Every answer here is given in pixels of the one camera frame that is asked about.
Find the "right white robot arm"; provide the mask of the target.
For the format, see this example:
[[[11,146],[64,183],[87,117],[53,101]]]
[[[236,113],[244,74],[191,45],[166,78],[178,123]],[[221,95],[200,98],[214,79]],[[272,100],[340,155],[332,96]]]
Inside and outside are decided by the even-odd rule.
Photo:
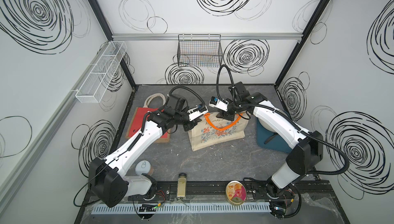
[[[323,145],[317,141],[323,136],[318,131],[309,132],[298,126],[263,94],[250,94],[242,82],[229,87],[229,91],[233,99],[212,97],[209,102],[211,107],[221,110],[223,119],[230,120],[243,111],[252,113],[291,148],[286,162],[266,183],[267,194],[271,198],[278,198],[283,189],[310,174],[313,167],[323,159]]]

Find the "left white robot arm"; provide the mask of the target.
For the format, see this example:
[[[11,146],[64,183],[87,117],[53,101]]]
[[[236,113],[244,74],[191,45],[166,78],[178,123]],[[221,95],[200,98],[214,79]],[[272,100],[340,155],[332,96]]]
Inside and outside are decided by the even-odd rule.
[[[124,197],[141,195],[152,199],[157,181],[147,173],[127,176],[141,154],[169,129],[182,125],[185,131],[194,128],[207,113],[205,103],[195,108],[184,107],[185,98],[170,94],[165,105],[143,116],[142,126],[124,145],[104,159],[95,158],[89,166],[88,188],[106,206],[112,208]]]

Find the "red Christmas jute bag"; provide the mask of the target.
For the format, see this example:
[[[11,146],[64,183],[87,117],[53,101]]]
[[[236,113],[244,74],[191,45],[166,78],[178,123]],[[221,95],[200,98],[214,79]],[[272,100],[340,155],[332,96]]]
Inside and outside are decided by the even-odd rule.
[[[127,132],[126,132],[126,139],[130,139],[133,137],[142,127],[143,117],[147,112],[153,112],[157,110],[157,108],[150,108],[149,105],[151,101],[155,98],[160,98],[162,100],[162,105],[166,102],[166,97],[162,93],[155,93],[148,96],[145,99],[144,105],[142,107],[137,107],[135,113],[131,119],[131,124],[129,125]]]

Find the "cream floral canvas tote bag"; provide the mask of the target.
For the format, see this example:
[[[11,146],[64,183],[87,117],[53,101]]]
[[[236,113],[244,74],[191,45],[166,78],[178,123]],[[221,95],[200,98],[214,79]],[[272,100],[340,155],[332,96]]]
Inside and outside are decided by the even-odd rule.
[[[218,118],[219,112],[205,114],[188,136],[193,151],[245,137],[248,120],[236,115],[234,120]]]

